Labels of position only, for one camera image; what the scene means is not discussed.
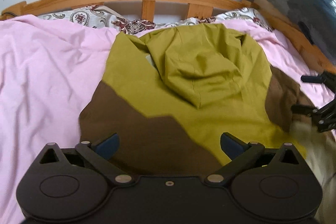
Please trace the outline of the olive brown grey hooded jacket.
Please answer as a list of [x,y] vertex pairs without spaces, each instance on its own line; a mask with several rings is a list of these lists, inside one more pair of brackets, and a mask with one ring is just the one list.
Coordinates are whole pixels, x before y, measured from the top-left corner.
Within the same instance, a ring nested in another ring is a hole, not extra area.
[[[291,106],[309,106],[254,39],[221,24],[118,34],[79,116],[81,139],[117,134],[108,160],[131,175],[94,223],[335,223],[335,142]],[[264,154],[224,185],[228,132]]]

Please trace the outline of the floral patterned pillow right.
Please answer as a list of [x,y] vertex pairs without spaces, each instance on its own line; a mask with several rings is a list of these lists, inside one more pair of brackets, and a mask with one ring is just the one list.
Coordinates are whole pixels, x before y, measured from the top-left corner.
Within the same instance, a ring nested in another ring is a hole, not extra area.
[[201,23],[219,23],[222,20],[245,20],[247,22],[252,22],[262,27],[267,31],[273,31],[273,28],[258,10],[248,7],[226,11],[221,14],[204,19],[199,19],[195,17],[187,18],[185,20],[180,20],[179,22],[165,24],[164,27],[190,26]]

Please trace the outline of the floral patterned pillow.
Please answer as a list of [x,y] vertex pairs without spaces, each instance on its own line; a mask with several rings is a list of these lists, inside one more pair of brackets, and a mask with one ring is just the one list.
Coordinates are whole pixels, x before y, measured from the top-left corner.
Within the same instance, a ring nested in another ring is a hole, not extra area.
[[91,28],[110,27],[129,35],[155,29],[154,22],[145,19],[129,20],[107,6],[84,6],[73,10],[64,10],[39,15],[45,20],[65,19]]
[[222,20],[245,20],[247,22],[252,22],[262,27],[267,31],[273,31],[273,28],[258,10],[248,7],[226,11],[221,14],[204,19],[199,19],[195,17],[187,18],[185,20],[180,20],[179,22],[165,24],[164,27],[190,26],[201,23],[219,23]]

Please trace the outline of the pink bed sheet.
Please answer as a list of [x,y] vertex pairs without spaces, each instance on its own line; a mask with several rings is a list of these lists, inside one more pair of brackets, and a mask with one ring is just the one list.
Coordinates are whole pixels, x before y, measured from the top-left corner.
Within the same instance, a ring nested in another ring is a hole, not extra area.
[[1,22],[1,223],[20,223],[16,188],[46,143],[73,147],[118,30],[33,15]]

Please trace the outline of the floral patterned pillow left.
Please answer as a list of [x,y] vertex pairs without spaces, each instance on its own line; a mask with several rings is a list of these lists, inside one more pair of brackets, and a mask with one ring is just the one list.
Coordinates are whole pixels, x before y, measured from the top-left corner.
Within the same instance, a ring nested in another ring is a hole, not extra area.
[[73,10],[64,10],[39,15],[45,20],[65,19],[91,28],[110,27],[129,35],[155,29],[154,22],[145,19],[129,20],[107,6],[84,6]]

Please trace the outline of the wooden bed frame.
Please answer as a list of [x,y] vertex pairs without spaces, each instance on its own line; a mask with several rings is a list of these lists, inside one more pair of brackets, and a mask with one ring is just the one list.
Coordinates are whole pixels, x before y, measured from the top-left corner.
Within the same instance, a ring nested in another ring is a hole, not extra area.
[[25,1],[19,2],[1,11],[1,20],[7,20],[16,16],[33,14],[40,15],[63,9],[76,9],[84,6],[103,5],[107,2],[127,2],[140,1],[142,3],[141,18],[152,21],[155,15],[156,2],[172,2],[188,5],[187,18],[196,17],[199,19],[208,18],[214,9],[235,10],[243,7],[258,10],[268,23],[282,32],[301,55],[310,69],[317,72],[326,70],[335,72],[335,65],[321,52],[312,45],[299,28],[293,24],[286,16],[282,15],[267,0],[254,0],[249,2],[241,0],[40,0],[33,3]]

